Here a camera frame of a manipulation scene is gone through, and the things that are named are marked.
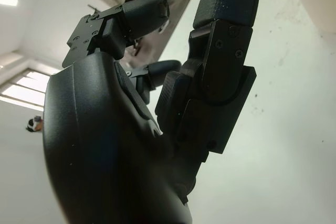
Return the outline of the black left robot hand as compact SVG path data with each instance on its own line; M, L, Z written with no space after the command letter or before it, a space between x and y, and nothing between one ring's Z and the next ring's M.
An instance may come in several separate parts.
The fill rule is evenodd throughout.
M185 63L127 73L126 47L169 17L166 0L84 16L50 77L43 143L69 223L191 223L188 194L221 154L256 79L244 64L259 0L200 0Z

